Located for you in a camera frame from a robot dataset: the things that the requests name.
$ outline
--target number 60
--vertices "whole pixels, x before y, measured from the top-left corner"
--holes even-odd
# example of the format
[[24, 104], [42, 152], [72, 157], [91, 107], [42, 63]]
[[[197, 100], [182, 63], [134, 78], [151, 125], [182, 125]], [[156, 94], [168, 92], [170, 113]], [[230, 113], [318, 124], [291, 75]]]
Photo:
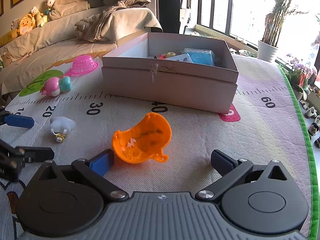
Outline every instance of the number 60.
[[270, 102], [270, 101], [271, 101], [271, 98], [263, 97], [263, 98], [261, 98], [261, 101], [264, 102], [264, 103], [266, 103], [266, 107], [268, 107], [268, 108], [274, 108], [274, 107], [276, 106], [275, 103]]

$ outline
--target bed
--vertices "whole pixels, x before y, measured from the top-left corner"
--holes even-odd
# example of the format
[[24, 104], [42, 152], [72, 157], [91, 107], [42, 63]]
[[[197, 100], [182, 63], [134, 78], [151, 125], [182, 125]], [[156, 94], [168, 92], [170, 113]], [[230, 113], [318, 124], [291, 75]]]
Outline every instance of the bed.
[[[60, 17], [1, 47], [0, 55], [8, 51], [12, 60], [12, 63], [0, 72], [2, 104], [8, 104], [19, 91], [58, 61], [89, 53], [102, 56], [125, 41], [151, 31], [153, 27], [162, 31], [155, 15], [156, 6], [151, 2], [147, 7], [114, 10], [104, 25], [104, 41], [80, 40], [75, 29], [83, 26], [76, 27], [75, 24], [94, 15], [103, 15], [109, 8], [107, 6], [84, 9]], [[31, 56], [18, 63], [29, 52]]]

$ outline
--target pink plastic basket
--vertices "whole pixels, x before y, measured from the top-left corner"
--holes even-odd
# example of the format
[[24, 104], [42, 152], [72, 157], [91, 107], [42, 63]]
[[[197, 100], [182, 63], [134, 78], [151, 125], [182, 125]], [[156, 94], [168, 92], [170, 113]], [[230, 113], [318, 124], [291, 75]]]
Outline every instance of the pink plastic basket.
[[90, 55], [81, 55], [73, 60], [72, 67], [64, 76], [79, 76], [87, 74], [98, 67], [98, 63]]

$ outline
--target number 30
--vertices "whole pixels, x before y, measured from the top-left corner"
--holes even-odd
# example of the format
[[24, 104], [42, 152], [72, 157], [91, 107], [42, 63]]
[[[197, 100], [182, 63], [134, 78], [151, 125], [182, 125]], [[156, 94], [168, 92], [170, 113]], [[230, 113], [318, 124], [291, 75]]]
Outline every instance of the number 30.
[[[100, 104], [96, 104], [96, 103], [92, 103], [90, 105], [90, 108], [96, 108], [96, 107], [101, 107], [103, 106], [103, 103], [100, 102]], [[87, 115], [96, 115], [96, 114], [99, 114], [100, 113], [100, 109], [89, 109], [87, 111]]]

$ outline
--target yellow plush toy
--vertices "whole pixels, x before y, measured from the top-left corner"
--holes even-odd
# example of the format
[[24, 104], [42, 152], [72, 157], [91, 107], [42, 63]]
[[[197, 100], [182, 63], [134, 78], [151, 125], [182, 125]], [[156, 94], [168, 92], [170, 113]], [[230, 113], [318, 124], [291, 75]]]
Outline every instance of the yellow plush toy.
[[18, 33], [20, 35], [26, 34], [30, 32], [32, 29], [36, 27], [35, 18], [31, 14], [26, 14], [19, 23]]
[[42, 27], [45, 23], [48, 22], [48, 16], [39, 12], [36, 6], [32, 8], [31, 15], [36, 19], [36, 27]]

